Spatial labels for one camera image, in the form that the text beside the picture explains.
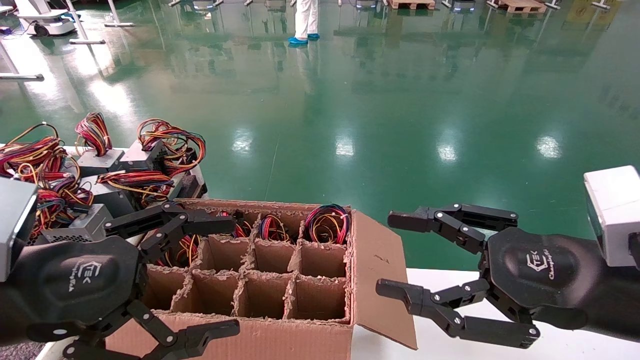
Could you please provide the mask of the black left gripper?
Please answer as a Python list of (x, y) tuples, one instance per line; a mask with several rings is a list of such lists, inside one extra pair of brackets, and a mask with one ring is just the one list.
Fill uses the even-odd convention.
[[(134, 300), (141, 293), (137, 281), (142, 261), (155, 263), (185, 236), (229, 234), (235, 226), (231, 216), (164, 202), (112, 219), (103, 225), (110, 237), (101, 241), (28, 246), (7, 277), (7, 340), (44, 343), (74, 337), (62, 351), (67, 360), (137, 360), (101, 345), (133, 320), (157, 342), (142, 360), (203, 356), (211, 341), (237, 336), (240, 322), (210, 322), (174, 332)], [(140, 251), (125, 240), (154, 230), (139, 244)]]

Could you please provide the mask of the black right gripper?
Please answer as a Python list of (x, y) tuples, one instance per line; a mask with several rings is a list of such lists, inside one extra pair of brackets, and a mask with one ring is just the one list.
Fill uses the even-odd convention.
[[(489, 280), (499, 296), (494, 303), (510, 319), (529, 317), (562, 330), (584, 330), (589, 324), (594, 286), (603, 269), (598, 244), (569, 235), (531, 234), (511, 228), (518, 226), (518, 219), (510, 210), (453, 203), (440, 208), (421, 206), (413, 212), (392, 210), (387, 225), (437, 234), (473, 255), (486, 250)], [(496, 234), (487, 241), (480, 229)], [(433, 292), (421, 285), (381, 278), (375, 292), (402, 301), (407, 313), (432, 320), (451, 338), (528, 349), (540, 337), (531, 321), (457, 312), (492, 294), (486, 279)]]

